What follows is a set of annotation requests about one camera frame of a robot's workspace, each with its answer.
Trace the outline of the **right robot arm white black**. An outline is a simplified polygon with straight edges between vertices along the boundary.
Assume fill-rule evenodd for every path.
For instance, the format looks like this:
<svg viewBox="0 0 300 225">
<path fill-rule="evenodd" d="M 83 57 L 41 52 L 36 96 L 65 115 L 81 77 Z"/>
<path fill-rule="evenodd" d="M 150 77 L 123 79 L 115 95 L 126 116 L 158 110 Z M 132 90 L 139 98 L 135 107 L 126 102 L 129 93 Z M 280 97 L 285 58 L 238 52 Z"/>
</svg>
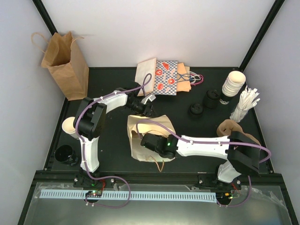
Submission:
<svg viewBox="0 0 300 225">
<path fill-rule="evenodd" d="M 145 134 L 141 140 L 141 146 L 162 158 L 203 156 L 225 160 L 213 177 L 214 186 L 219 189 L 242 174 L 253 176 L 259 173 L 260 149 L 254 145 L 253 140 L 238 131 L 215 138 Z"/>
</svg>

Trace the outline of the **cream paper bag with handles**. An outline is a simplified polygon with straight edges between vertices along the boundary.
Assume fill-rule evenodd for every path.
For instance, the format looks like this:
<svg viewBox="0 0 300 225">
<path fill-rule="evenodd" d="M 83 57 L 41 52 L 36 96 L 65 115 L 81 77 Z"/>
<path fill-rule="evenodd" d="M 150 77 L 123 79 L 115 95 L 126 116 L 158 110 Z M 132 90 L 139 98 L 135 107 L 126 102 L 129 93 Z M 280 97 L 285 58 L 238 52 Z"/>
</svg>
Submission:
<svg viewBox="0 0 300 225">
<path fill-rule="evenodd" d="M 156 118 L 129 115 L 127 118 L 127 135 L 131 148 L 131 157 L 140 162 L 153 163 L 157 166 L 158 171 L 162 172 L 165 163 L 171 162 L 173 159 L 163 158 L 158 153 L 141 146 L 141 138 L 139 137 L 139 135 L 145 135 L 149 133 L 167 137 L 170 132 L 154 123 L 142 122 L 143 119 L 157 122 L 167 127 L 174 133 L 176 131 L 166 115 Z"/>
</svg>

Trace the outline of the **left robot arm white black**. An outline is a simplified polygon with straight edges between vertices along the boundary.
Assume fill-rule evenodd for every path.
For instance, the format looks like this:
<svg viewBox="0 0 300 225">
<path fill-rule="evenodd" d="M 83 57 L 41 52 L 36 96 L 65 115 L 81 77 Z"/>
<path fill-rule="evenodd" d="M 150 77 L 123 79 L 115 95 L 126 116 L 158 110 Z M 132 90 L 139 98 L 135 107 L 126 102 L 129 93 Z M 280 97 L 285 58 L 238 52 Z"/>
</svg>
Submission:
<svg viewBox="0 0 300 225">
<path fill-rule="evenodd" d="M 101 179 L 98 160 L 98 140 L 105 125 L 106 114 L 119 108 L 127 107 L 138 116 L 154 116 L 155 95 L 148 94 L 139 100 L 137 95 L 141 87 L 131 90 L 117 89 L 99 98 L 84 98 L 74 119 L 74 128 L 81 145 L 81 163 L 76 184 L 89 188 L 96 187 Z"/>
</svg>

